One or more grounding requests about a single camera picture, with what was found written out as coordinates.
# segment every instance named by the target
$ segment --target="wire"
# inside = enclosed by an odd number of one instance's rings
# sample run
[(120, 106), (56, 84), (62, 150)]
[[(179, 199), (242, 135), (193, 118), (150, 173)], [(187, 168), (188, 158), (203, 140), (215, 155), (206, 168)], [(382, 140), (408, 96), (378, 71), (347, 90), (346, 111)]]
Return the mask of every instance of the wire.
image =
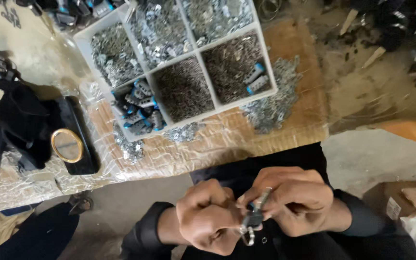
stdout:
[[(275, 10), (271, 11), (268, 10), (266, 3), (269, 3), (269, 7), (272, 4), (275, 6)], [(282, 6), (282, 0), (262, 0), (259, 4), (259, 18), (263, 22), (269, 22), (272, 21), (277, 14), (279, 13), (280, 7)]]

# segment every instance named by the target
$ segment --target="metal keys pile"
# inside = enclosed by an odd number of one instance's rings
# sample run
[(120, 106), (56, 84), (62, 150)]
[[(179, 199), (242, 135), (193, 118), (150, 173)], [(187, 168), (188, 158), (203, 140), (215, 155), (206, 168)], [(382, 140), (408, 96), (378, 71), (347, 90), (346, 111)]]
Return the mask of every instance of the metal keys pile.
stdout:
[(123, 127), (132, 134), (140, 136), (165, 127), (158, 104), (145, 80), (138, 79), (132, 86), (124, 86), (112, 94), (115, 97), (112, 109), (126, 121)]
[(259, 197), (257, 203), (254, 204), (253, 210), (249, 211), (243, 218), (240, 234), (242, 235), (243, 242), (247, 246), (255, 244), (255, 231), (259, 230), (263, 222), (263, 207), (269, 198), (271, 190), (272, 188), (269, 187), (264, 189), (263, 194)]

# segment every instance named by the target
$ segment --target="cardboard box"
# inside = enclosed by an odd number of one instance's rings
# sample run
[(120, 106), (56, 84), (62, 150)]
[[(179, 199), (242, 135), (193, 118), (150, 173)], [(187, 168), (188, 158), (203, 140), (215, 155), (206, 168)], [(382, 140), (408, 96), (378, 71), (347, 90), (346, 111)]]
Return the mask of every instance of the cardboard box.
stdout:
[(363, 201), (372, 209), (398, 221), (400, 217), (409, 216), (416, 211), (416, 207), (411, 201), (416, 201), (416, 196), (415, 198), (412, 196), (407, 198), (405, 195), (406, 189), (410, 188), (416, 188), (416, 181), (380, 183), (364, 194)]

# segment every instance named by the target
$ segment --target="hand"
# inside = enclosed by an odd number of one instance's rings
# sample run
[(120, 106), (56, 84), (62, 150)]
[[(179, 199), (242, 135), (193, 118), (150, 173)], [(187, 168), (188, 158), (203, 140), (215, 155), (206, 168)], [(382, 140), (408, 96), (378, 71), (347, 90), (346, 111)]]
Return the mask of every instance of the hand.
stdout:
[(288, 236), (342, 232), (351, 225), (352, 216), (346, 204), (333, 198), (332, 189), (315, 170), (264, 168), (253, 186), (238, 199), (238, 205), (245, 208), (266, 187), (271, 187), (272, 192), (263, 206), (264, 220), (272, 217)]
[(194, 247), (220, 255), (230, 255), (240, 238), (242, 216), (234, 193), (217, 180), (190, 187), (176, 204), (179, 231)]

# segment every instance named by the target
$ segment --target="gold ring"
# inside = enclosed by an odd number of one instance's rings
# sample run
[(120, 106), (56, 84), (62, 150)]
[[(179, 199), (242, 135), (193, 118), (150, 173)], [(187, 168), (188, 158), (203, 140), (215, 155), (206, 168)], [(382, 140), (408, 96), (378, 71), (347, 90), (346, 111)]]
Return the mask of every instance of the gold ring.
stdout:
[[(75, 159), (65, 158), (63, 155), (61, 155), (59, 153), (59, 151), (55, 147), (54, 138), (55, 138), (56, 135), (58, 135), (60, 133), (65, 133), (65, 134), (73, 137), (73, 139), (75, 139), (76, 143), (78, 144), (78, 157), (76, 157)], [(67, 162), (67, 163), (76, 163), (79, 160), (81, 160), (81, 157), (83, 157), (83, 142), (81, 141), (81, 139), (79, 139), (78, 135), (75, 132), (73, 132), (72, 130), (70, 130), (70, 129), (60, 128), (60, 129), (56, 130), (54, 133), (52, 133), (52, 136), (51, 136), (51, 146), (52, 146), (52, 149), (54, 149), (54, 152), (57, 154), (57, 156), (60, 157), (62, 159), (62, 161), (64, 161), (64, 162)]]

